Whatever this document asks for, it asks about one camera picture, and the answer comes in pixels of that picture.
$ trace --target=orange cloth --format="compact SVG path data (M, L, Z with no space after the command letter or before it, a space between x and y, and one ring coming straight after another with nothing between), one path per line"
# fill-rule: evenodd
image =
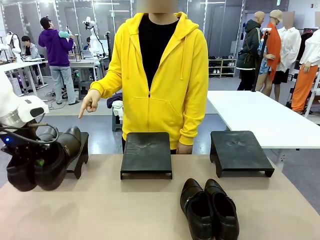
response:
M271 81L273 82L276 75L277 66L281 62L281 56L280 56L281 38L279 36L277 28L275 27L275 25L273 25L273 23L269 22L267 28L272 29L266 41L267 53L275 55L274 60L269 59L267 62L267 65L272 69L270 78L271 78Z
M304 72L304 66L304 64L301 66L292 95L291 107L295 112L304 110L307 97L318 71L318 65L310 67L309 72Z

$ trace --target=shoe rack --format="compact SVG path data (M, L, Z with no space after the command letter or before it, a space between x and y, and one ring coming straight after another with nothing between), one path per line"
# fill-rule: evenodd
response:
M209 59L209 77L234 77L236 72L236 66L236 58Z

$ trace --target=hand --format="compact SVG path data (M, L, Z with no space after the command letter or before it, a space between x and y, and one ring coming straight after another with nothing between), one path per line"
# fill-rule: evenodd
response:
M82 118L85 110L88 113L95 112L97 110L98 102L100 98L101 98L100 92L98 90L91 89L83 99L80 113L79 113L79 118Z
M307 61L305 64L304 64L304 67L303 67L303 71L305 73L308 73L310 71L310 67L311 67L311 62Z
M193 145L187 146L182 143L178 143L178 146L176 147L176 154L180 155L189 155L192 154Z
M267 55L265 55L265 58L266 58L266 59L270 59L270 60L275 60L275 59L276 59L276 56L273 55L273 54L267 54Z

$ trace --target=purple hoodie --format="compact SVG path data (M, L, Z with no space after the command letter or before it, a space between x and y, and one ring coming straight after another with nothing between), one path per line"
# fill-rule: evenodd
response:
M48 63L50 66L69 67L68 52L73 49L74 40L59 37L56 29L44 30L39 36L39 45L46 47Z

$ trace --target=ceiling light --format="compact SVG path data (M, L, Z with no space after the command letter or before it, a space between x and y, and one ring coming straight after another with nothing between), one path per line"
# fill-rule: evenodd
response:
M225 4L225 1L215 1L215 2L207 2L207 4Z
M95 2L94 5L120 5L120 3L111 3L111 2Z
M130 12L129 10L109 10L109 12Z

